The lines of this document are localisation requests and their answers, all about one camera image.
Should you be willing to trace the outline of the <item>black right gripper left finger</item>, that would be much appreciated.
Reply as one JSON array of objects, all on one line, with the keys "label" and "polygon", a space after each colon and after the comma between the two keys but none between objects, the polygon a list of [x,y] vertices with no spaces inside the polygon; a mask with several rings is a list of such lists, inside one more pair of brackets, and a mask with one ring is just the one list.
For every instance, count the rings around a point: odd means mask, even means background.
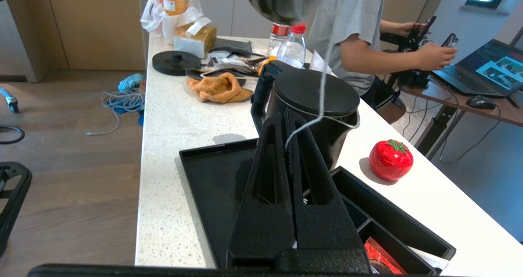
[{"label": "black right gripper left finger", "polygon": [[227,268],[273,268],[295,243],[280,113],[263,123],[243,199],[227,247]]}]

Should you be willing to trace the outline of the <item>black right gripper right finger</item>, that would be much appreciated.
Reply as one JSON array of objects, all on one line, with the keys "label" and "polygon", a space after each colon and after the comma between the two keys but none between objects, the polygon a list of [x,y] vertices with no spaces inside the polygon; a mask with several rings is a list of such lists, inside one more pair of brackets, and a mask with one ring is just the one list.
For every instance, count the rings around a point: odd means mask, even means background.
[{"label": "black right gripper right finger", "polygon": [[306,121],[287,110],[295,247],[286,270],[369,270],[364,245]]}]

